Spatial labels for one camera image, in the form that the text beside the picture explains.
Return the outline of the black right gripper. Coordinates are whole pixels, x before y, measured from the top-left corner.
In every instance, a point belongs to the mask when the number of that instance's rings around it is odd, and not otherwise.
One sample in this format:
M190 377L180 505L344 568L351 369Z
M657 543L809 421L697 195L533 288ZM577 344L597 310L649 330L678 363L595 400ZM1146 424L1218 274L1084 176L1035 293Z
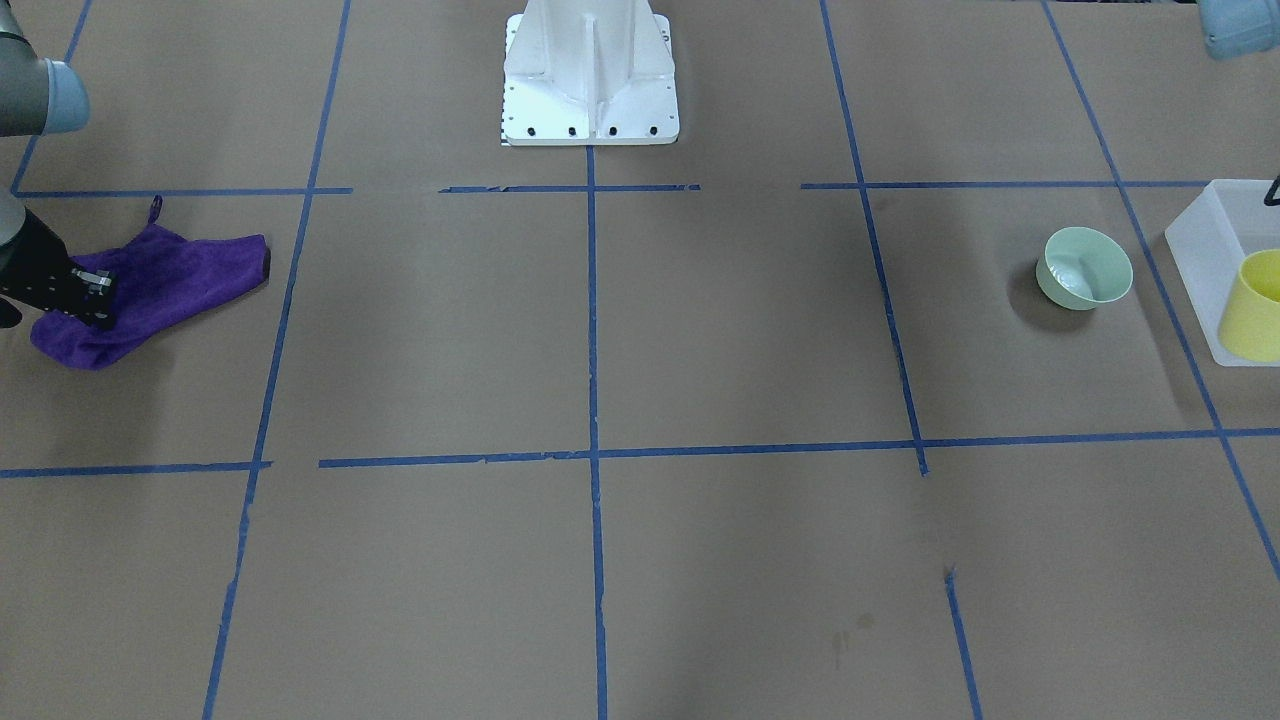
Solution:
M73 260L61 238L24 205L3 206L1 293L4 329L20 323L18 304L97 329L116 324L116 274L92 272Z

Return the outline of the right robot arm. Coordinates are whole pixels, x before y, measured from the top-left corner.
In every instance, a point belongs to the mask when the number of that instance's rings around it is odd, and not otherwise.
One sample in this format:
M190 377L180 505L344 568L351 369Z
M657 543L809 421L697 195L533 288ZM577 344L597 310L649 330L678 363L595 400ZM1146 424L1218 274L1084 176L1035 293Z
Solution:
M38 137L82 129L90 100L81 77L64 61L36 53L12 3L1 4L1 135ZM91 272L23 201L1 196L1 325L18 325L22 306L61 313L86 325L115 324L113 272Z

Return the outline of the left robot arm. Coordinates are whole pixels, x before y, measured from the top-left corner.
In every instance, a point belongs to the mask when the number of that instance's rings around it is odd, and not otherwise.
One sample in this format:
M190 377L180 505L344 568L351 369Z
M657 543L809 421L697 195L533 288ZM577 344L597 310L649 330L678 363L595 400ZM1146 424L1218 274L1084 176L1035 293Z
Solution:
M1279 1L1197 1L1208 56L1225 61L1279 46Z

